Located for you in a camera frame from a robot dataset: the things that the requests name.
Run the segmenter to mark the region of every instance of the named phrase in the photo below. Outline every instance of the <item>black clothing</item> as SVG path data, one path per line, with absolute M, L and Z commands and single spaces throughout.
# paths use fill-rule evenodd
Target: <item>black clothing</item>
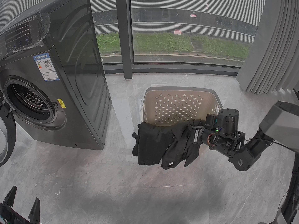
M 192 129 L 189 126 L 204 125 L 204 120 L 189 120 L 171 126 L 155 126 L 142 122 L 138 125 L 138 135 L 133 133 L 136 145 L 133 156 L 138 156 L 138 164 L 158 164 L 165 170 L 176 167 L 181 161 L 188 166 L 198 157 L 200 144 L 192 143 Z

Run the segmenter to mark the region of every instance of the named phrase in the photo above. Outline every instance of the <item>yellow sticker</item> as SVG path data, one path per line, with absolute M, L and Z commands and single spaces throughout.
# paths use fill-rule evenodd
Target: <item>yellow sticker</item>
M 64 102 L 62 101 L 62 99 L 58 99 L 58 102 L 60 103 L 62 108 L 66 108 Z

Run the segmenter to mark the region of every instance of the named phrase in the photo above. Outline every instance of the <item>window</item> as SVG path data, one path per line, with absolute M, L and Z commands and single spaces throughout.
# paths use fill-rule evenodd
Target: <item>window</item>
M 1 0 L 0 29 L 12 18 L 43 0 Z M 90 0 L 103 63 L 122 62 L 115 0 Z
M 90 0 L 103 63 L 122 62 L 115 0 Z
M 242 66 L 265 0 L 131 0 L 135 62 Z

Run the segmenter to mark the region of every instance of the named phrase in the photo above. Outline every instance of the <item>washing machine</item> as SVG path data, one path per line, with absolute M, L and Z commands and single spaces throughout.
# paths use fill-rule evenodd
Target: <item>washing machine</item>
M 112 102 L 90 0 L 45 0 L 2 28 L 0 90 L 0 166 L 15 121 L 35 140 L 102 150 Z

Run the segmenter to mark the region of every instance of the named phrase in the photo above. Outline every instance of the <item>laundry basket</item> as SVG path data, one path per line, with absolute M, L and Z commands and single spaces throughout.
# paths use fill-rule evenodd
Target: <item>laundry basket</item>
M 146 89 L 141 102 L 141 119 L 157 126 L 173 125 L 189 119 L 206 119 L 223 109 L 211 89 L 154 86 Z

